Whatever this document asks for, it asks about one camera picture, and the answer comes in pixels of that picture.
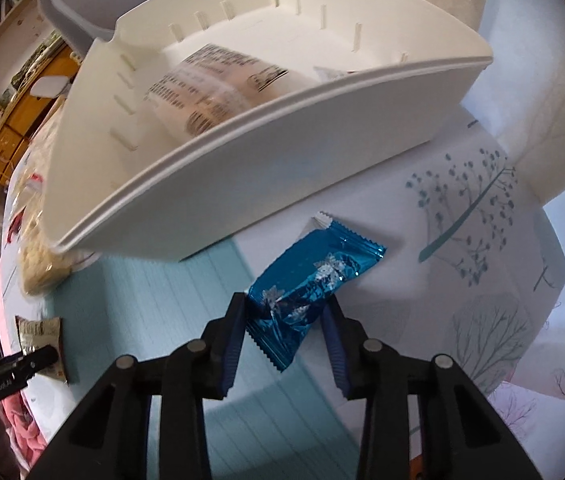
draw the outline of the wall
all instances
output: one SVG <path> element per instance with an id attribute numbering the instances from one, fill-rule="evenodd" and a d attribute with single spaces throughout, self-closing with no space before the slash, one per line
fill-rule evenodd
<path id="1" fill-rule="evenodd" d="M 38 2 L 34 0 L 0 37 L 0 96 L 52 30 L 53 25 L 40 15 Z"/>

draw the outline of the red cloth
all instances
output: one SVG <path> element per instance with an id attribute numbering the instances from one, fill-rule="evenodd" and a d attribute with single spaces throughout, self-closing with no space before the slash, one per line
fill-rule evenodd
<path id="1" fill-rule="evenodd" d="M 0 345 L 4 355 L 11 355 L 11 344 L 5 317 L 2 285 L 0 278 Z M 2 400 L 7 423 L 14 430 L 14 441 L 29 466 L 33 466 L 38 457 L 47 447 L 47 442 L 40 433 L 38 424 L 29 410 L 26 399 L 21 392 Z"/>

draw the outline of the white plastic container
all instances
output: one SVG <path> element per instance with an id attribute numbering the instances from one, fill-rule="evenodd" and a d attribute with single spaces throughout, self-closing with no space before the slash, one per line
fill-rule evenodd
<path id="1" fill-rule="evenodd" d="M 208 43 L 318 81 L 178 147 L 136 103 Z M 67 100 L 42 227 L 60 251 L 181 259 L 430 140 L 492 61 L 424 0 L 148 0 L 97 41 Z"/>

